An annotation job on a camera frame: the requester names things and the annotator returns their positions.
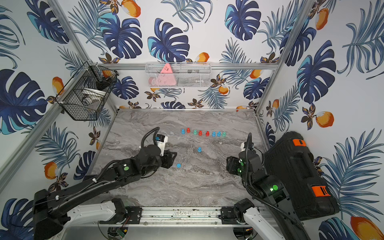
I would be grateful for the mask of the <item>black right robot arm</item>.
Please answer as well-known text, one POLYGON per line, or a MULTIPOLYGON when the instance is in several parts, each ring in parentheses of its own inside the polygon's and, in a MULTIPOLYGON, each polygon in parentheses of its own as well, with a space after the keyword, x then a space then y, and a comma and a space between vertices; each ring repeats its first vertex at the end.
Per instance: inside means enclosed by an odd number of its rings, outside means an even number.
POLYGON ((222 222, 249 225, 264 240, 308 240, 310 237, 297 216, 290 195, 277 177, 269 175, 256 151, 242 151, 227 158, 226 170, 241 178, 251 196, 234 204, 232 212, 221 214, 222 222), (276 230, 262 216, 253 201, 263 204, 276 221, 276 230))

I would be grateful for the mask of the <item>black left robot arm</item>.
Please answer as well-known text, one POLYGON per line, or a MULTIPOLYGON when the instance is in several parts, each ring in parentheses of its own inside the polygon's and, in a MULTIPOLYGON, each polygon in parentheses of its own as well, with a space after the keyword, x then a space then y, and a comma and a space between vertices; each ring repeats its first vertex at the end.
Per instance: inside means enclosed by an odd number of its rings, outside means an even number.
POLYGON ((149 145, 134 157, 109 162, 92 179, 52 193, 45 189, 36 192, 33 201, 34 239, 53 237, 73 219, 69 215, 73 208, 100 194, 148 178, 159 168, 170 168, 176 156, 176 152, 161 151, 158 146, 149 145))

